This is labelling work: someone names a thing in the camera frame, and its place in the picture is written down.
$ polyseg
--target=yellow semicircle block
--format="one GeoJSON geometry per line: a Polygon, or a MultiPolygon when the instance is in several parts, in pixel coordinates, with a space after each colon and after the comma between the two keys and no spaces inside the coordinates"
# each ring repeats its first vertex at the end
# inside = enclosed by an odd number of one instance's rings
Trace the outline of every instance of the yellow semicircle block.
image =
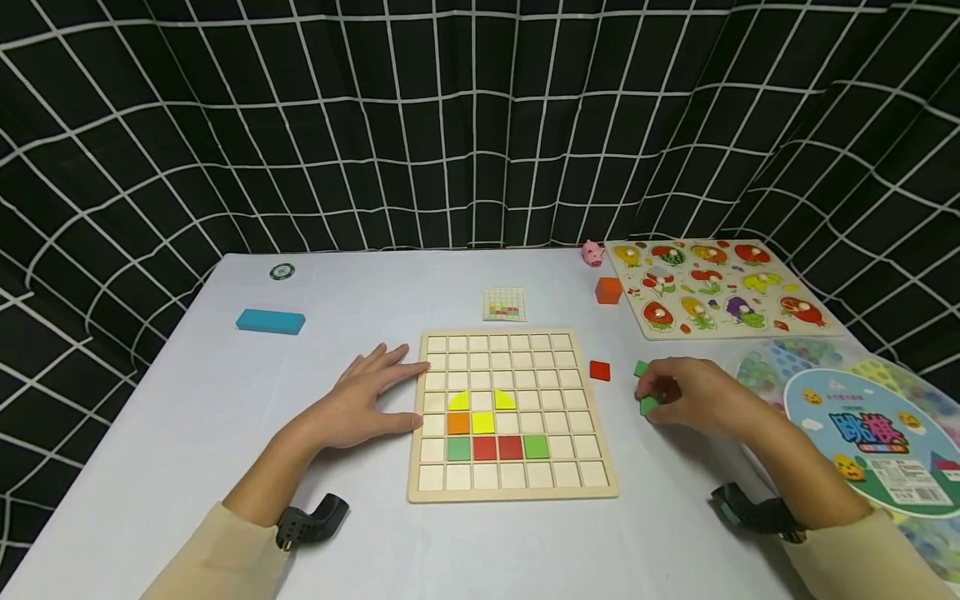
{"type": "Polygon", "coordinates": [[[451,398],[450,405],[448,408],[451,411],[470,410],[470,392],[461,392],[460,394],[451,398]]]}
{"type": "Polygon", "coordinates": [[[499,411],[516,410],[516,402],[514,402],[514,399],[506,392],[493,390],[493,403],[496,406],[496,410],[499,411]]]}

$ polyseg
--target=pig figurine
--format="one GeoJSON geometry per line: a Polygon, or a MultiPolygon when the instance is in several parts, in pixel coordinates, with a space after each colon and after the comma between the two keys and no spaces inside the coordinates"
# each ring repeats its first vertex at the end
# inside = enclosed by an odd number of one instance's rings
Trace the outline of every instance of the pig figurine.
{"type": "Polygon", "coordinates": [[[584,262],[591,267],[599,267],[603,261],[603,249],[600,248],[600,245],[596,242],[589,240],[587,240],[584,247],[580,250],[580,255],[584,258],[584,262]]]}

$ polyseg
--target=black grid curtain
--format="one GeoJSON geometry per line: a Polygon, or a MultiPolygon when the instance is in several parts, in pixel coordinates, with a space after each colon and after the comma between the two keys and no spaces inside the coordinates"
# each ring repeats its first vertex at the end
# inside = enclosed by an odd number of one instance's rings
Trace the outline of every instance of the black grid curtain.
{"type": "Polygon", "coordinates": [[[960,7],[3,0],[0,586],[227,252],[759,237],[960,395],[960,7]]]}

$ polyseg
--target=yellow block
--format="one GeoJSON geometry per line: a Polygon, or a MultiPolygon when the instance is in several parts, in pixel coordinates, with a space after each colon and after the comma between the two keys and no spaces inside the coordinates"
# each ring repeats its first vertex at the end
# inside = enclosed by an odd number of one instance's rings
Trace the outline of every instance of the yellow block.
{"type": "Polygon", "coordinates": [[[473,433],[493,433],[493,413],[473,413],[473,433]]]}
{"type": "Polygon", "coordinates": [[[516,410],[516,402],[514,402],[513,397],[506,392],[493,390],[493,403],[496,405],[496,410],[498,411],[516,410]]]}
{"type": "Polygon", "coordinates": [[[461,392],[450,399],[449,409],[451,411],[470,410],[470,392],[461,392]]]}

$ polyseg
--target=blue wooden block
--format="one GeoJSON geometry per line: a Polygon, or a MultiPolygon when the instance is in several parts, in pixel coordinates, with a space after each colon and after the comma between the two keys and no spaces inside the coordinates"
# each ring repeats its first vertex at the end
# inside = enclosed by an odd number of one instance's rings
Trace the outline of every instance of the blue wooden block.
{"type": "Polygon", "coordinates": [[[275,310],[257,310],[245,308],[237,319],[237,328],[245,331],[264,331],[297,335],[306,323],[306,317],[300,313],[281,313],[275,310]]]}

